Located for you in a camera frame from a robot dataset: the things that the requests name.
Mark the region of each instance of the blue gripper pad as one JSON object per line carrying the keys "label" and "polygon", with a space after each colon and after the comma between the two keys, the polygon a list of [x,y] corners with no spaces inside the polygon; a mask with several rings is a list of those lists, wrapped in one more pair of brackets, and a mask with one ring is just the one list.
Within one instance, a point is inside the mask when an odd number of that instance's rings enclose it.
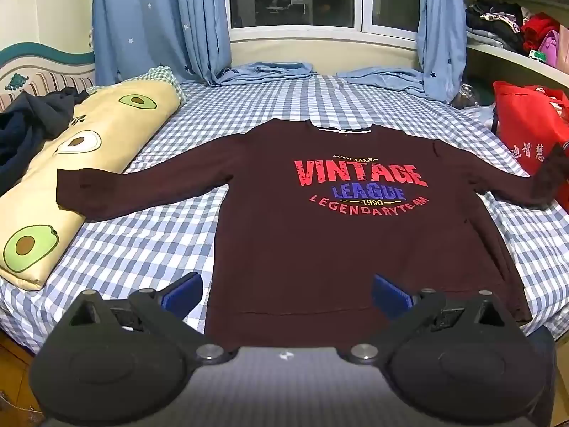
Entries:
{"label": "blue gripper pad", "polygon": [[201,301],[204,283],[198,273],[184,276],[166,288],[161,306],[180,319],[190,314]]}
{"label": "blue gripper pad", "polygon": [[413,298],[378,274],[373,280],[373,304],[391,319],[397,319],[413,307]]}

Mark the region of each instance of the red tote bag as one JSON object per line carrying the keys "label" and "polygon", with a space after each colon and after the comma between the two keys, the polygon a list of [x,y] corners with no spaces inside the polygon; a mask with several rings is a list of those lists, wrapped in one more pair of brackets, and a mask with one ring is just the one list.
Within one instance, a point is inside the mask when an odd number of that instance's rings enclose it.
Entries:
{"label": "red tote bag", "polygon": [[[564,92],[507,82],[494,82],[493,86],[499,137],[527,173],[536,173],[555,143],[569,152],[569,100]],[[561,116],[552,103],[561,109]],[[561,186],[557,201],[569,212],[569,183]]]}

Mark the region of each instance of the sweatshirt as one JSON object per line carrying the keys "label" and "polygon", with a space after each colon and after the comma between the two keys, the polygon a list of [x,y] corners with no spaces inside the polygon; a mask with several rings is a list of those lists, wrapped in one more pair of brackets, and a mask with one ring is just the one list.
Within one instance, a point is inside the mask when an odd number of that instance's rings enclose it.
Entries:
{"label": "sweatshirt", "polygon": [[531,320],[524,286],[482,200],[543,208],[569,176],[556,145],[509,174],[469,151],[379,125],[356,132],[272,119],[142,171],[58,169],[57,203],[109,220],[229,184],[216,228],[205,333],[238,346],[349,346],[387,324],[379,274],[409,294],[497,294]]}

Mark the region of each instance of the blue curtain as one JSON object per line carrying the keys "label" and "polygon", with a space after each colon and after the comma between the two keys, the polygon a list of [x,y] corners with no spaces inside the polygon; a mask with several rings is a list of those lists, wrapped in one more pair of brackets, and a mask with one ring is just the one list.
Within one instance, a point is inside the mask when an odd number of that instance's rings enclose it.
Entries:
{"label": "blue curtain", "polygon": [[93,0],[95,77],[111,85],[164,65],[181,81],[259,83],[313,75],[304,63],[230,68],[224,0]]}
{"label": "blue curtain", "polygon": [[420,0],[417,55],[422,72],[371,67],[338,73],[354,84],[406,91],[450,103],[460,88],[466,65],[464,0]]}

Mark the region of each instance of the checkered bed sheet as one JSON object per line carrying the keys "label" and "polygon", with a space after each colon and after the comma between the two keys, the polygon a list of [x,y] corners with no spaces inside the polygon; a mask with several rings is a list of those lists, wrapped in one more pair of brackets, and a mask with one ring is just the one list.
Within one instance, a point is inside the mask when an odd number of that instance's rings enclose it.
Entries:
{"label": "checkered bed sheet", "polygon": [[[443,139],[517,175],[526,175],[502,143],[474,118],[446,105],[335,77],[261,85],[184,84],[187,103],[158,131],[127,172],[156,165],[219,136],[271,119],[362,128],[377,123],[411,135]],[[37,351],[64,310],[84,289],[126,298],[140,288],[161,289],[190,271],[204,282],[201,304],[187,317],[203,332],[213,270],[213,238],[227,186],[177,204],[115,220],[84,223],[44,289],[24,292],[0,278],[0,326]],[[569,216],[557,203],[523,209],[486,194],[483,201],[506,240],[525,284],[533,321],[558,338],[569,329]]]}

